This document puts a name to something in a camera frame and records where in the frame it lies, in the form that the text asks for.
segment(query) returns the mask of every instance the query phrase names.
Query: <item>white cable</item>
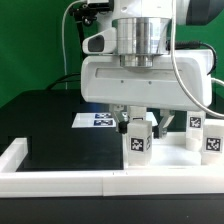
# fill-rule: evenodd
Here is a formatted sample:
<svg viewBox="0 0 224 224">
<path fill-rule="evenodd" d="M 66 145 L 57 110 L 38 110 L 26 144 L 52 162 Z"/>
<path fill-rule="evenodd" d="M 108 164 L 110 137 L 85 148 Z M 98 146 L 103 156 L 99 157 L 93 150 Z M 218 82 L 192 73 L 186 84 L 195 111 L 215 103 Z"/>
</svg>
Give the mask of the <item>white cable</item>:
<svg viewBox="0 0 224 224">
<path fill-rule="evenodd" d="M 219 84 L 220 86 L 223 86 L 224 87 L 224 82 L 220 79 L 215 79 L 215 78 L 212 78 L 212 82 L 213 83 L 217 83 Z"/>
<path fill-rule="evenodd" d="M 220 113 L 216 113 L 210 109 L 208 109 L 207 107 L 203 106 L 200 102 L 198 102 L 194 96 L 189 92 L 189 90 L 186 88 L 186 86 L 184 85 L 178 68 L 177 68 L 177 63 L 176 63 L 176 58 L 175 58 L 175 39 L 176 39 L 176 20 L 177 20 L 177 16 L 176 16 L 176 11 L 177 11 L 177 2 L 176 0 L 173 0 L 173 19 L 172 19 L 172 30 L 171 30 L 171 59 L 172 59 L 172 64 L 173 64 L 173 69 L 174 69 L 174 73 L 175 76 L 177 78 L 177 81 L 180 85 L 180 87 L 182 88 L 182 90 L 184 91 L 184 93 L 188 96 L 188 98 L 195 104 L 197 105 L 201 110 L 203 110 L 204 112 L 206 112 L 207 114 L 216 117 L 216 118 L 220 118 L 220 119 L 224 119 L 224 114 L 220 114 Z"/>
<path fill-rule="evenodd" d="M 72 2 L 67 7 L 67 9 L 65 10 L 64 16 L 63 16 L 63 19 L 62 19 L 61 35 L 62 35 L 62 50 L 63 50 L 63 58 L 64 58 L 64 72 L 65 72 L 65 75 L 67 75 L 67 59 L 66 59 L 66 52 L 65 52 L 65 19 L 66 19 L 66 16 L 68 14 L 69 9 L 73 5 L 78 4 L 78 3 L 82 3 L 82 2 L 84 3 L 84 2 L 87 2 L 87 1 L 86 0 L 80 0 L 80 1 Z"/>
</svg>

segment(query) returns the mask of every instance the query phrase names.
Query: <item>qr code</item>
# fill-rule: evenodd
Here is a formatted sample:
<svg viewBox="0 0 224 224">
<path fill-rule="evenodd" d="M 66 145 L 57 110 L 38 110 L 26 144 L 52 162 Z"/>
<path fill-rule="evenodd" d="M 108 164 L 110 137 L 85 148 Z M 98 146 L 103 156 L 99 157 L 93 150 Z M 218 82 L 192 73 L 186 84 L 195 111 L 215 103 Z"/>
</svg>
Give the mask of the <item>qr code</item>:
<svg viewBox="0 0 224 224">
<path fill-rule="evenodd" d="M 147 138 L 147 150 L 151 147 L 151 136 Z"/>
<path fill-rule="evenodd" d="M 108 119 L 112 118 L 112 115 L 110 113 L 98 113 L 95 115 L 95 119 Z"/>
<path fill-rule="evenodd" d="M 138 138 L 131 138 L 131 150 L 137 152 L 144 151 L 144 140 Z"/>
<path fill-rule="evenodd" d="M 220 138 L 207 138 L 206 150 L 212 152 L 221 152 L 221 143 Z"/>
<path fill-rule="evenodd" d="M 201 128 L 202 121 L 200 117 L 190 117 L 190 128 Z"/>
<path fill-rule="evenodd" d="M 113 120 L 95 120 L 94 126 L 113 126 Z"/>
</svg>

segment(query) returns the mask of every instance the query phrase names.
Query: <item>metal cylinder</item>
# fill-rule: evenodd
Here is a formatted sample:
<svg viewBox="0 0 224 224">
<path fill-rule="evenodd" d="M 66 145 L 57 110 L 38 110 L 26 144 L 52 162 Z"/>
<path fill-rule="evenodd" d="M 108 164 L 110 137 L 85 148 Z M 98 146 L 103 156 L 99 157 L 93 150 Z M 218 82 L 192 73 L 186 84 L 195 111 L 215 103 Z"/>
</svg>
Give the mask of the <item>metal cylinder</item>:
<svg viewBox="0 0 224 224">
<path fill-rule="evenodd" d="M 169 19 L 125 18 L 115 20 L 117 54 L 122 67 L 152 67 L 154 55 L 166 53 Z"/>
</svg>

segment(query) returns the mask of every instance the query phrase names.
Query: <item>green screen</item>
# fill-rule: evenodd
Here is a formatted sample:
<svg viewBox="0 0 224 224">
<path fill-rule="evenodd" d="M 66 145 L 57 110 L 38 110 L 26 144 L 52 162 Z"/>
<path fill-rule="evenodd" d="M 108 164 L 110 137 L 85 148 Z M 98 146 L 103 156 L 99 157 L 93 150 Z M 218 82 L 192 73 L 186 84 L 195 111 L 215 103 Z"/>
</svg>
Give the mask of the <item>green screen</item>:
<svg viewBox="0 0 224 224">
<path fill-rule="evenodd" d="M 23 91 L 45 89 L 64 75 L 61 21 L 71 2 L 0 2 L 0 106 Z M 213 75 L 221 79 L 224 79 L 223 24 L 224 12 L 208 26 L 178 27 L 177 30 L 178 40 L 201 40 L 216 48 L 219 63 Z M 65 33 L 68 73 L 80 72 L 81 48 L 75 21 L 70 16 L 66 20 Z M 222 96 L 223 90 L 217 87 L 217 92 Z"/>
</svg>

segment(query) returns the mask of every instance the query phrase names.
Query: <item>black table surface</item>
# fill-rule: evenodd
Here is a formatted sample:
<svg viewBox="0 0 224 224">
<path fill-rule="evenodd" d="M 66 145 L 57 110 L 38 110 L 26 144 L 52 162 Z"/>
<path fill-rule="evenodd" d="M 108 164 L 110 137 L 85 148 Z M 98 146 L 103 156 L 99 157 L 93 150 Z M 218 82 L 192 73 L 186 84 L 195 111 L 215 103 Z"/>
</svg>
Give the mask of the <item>black table surface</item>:
<svg viewBox="0 0 224 224">
<path fill-rule="evenodd" d="M 223 100 L 215 98 L 221 111 Z M 23 171 L 123 169 L 114 128 L 72 129 L 76 113 L 108 112 L 79 91 L 28 91 L 0 109 L 0 152 L 16 137 L 29 139 Z M 177 113 L 171 130 L 183 130 Z M 0 199 L 0 223 L 222 224 L 224 194 Z"/>
<path fill-rule="evenodd" d="M 85 103 L 79 90 L 28 91 L 0 109 L 0 151 L 27 137 L 29 153 L 17 171 L 123 169 L 115 128 L 72 128 L 76 113 L 108 112 Z"/>
</svg>

